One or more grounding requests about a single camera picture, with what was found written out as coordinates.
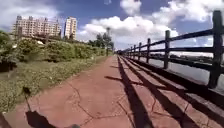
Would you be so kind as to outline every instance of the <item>building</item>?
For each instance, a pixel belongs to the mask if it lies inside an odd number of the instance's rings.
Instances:
[[[64,36],[70,38],[71,36],[75,40],[76,35],[76,27],[77,27],[77,20],[73,17],[68,17],[65,22],[65,33]]]
[[[16,23],[13,25],[12,30],[14,34],[22,34],[26,36],[58,36],[60,31],[61,28],[58,20],[55,22],[50,22],[47,18],[33,19],[32,16],[28,19],[23,19],[22,16],[17,16]]]

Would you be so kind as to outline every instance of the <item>water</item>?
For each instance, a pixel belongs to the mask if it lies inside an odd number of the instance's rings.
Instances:
[[[155,65],[157,67],[163,67],[164,62],[160,60],[149,60],[149,64]],[[194,79],[196,81],[200,81],[201,83],[207,85],[209,80],[209,72],[199,68],[193,68],[185,65],[180,65],[176,63],[169,63],[169,70],[179,73],[188,78]],[[221,75],[218,81],[218,90],[224,90],[224,75]]]

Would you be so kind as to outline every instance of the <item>green grass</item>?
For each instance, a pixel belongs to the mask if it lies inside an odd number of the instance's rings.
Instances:
[[[12,110],[17,103],[24,101],[22,87],[29,87],[32,95],[43,89],[53,87],[66,78],[102,61],[96,59],[74,59],[69,62],[50,63],[36,61],[18,63],[11,72],[0,73],[0,111]]]

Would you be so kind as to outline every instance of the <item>paved walkway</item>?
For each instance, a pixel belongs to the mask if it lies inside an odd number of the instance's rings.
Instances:
[[[32,112],[23,103],[5,115],[13,128],[224,126],[223,111],[212,103],[117,56],[39,93],[29,104]]]

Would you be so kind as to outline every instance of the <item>wooden fence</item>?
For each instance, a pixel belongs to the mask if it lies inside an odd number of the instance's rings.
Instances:
[[[209,30],[189,33],[185,35],[180,35],[177,37],[170,37],[170,31],[167,30],[165,32],[165,39],[151,43],[150,38],[148,39],[148,43],[146,45],[142,45],[139,43],[139,46],[134,45],[130,49],[126,49],[123,51],[124,55],[129,58],[138,57],[140,61],[141,57],[146,57],[146,63],[149,63],[149,59],[156,59],[164,61],[164,69],[167,69],[169,66],[169,62],[187,65],[195,68],[204,69],[210,71],[208,87],[215,88],[218,83],[219,76],[224,73],[224,68],[221,66],[222,63],[222,54],[224,52],[223,48],[223,39],[222,35],[224,34],[224,26],[222,24],[222,14],[221,11],[214,11],[213,12],[213,28]],[[183,47],[183,48],[170,48],[170,42],[183,40],[183,39],[190,39],[196,37],[203,37],[203,36],[213,36],[213,47]],[[151,46],[165,44],[165,49],[150,49]],[[163,56],[152,56],[150,53],[152,52],[165,52]],[[201,63],[201,62],[194,62],[184,59],[178,58],[171,58],[170,52],[204,52],[204,53],[212,53],[213,59],[212,63]]]

